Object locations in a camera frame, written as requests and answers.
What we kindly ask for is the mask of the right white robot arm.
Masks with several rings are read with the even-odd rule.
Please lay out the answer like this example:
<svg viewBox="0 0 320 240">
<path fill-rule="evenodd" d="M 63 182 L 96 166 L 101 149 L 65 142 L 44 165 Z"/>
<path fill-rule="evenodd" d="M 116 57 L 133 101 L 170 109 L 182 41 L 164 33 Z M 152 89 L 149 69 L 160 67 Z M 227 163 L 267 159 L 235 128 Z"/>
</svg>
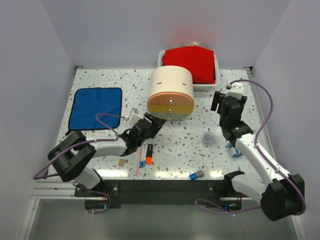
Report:
<svg viewBox="0 0 320 240">
<path fill-rule="evenodd" d="M 224 175 L 221 196 L 233 197 L 242 193 L 260 204 L 266 217 L 279 219 L 301 215 L 306 210 L 305 181 L 281 167 L 259 146 L 254 131 L 241 119 L 247 97 L 240 93 L 215 91 L 211 111 L 219 114 L 223 137 L 239 150 L 260 176 L 250 179 L 242 170 Z"/>
</svg>

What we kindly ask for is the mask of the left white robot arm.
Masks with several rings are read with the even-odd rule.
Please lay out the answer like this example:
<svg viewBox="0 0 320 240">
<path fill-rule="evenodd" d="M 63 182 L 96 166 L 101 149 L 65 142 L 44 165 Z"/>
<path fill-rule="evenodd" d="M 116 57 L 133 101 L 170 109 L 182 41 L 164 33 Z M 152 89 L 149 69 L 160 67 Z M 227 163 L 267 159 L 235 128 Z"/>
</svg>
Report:
<svg viewBox="0 0 320 240">
<path fill-rule="evenodd" d="M 87 139 L 81 131 L 71 133 L 47 155 L 63 182 L 74 181 L 92 196 L 104 190 L 102 177 L 87 165 L 93 158 L 126 157 L 137 151 L 148 139 L 153 139 L 166 123 L 146 112 L 131 128 L 113 139 Z"/>
</svg>

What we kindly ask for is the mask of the beige round drawer organizer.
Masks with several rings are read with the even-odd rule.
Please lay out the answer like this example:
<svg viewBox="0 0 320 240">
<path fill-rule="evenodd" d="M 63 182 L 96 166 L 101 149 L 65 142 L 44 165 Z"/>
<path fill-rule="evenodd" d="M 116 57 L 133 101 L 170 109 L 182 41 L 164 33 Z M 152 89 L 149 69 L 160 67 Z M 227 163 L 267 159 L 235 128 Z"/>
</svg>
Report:
<svg viewBox="0 0 320 240">
<path fill-rule="evenodd" d="M 159 119 L 180 121 L 187 118 L 195 107 L 190 71 L 174 65 L 153 70 L 146 105 L 148 112 Z"/>
</svg>

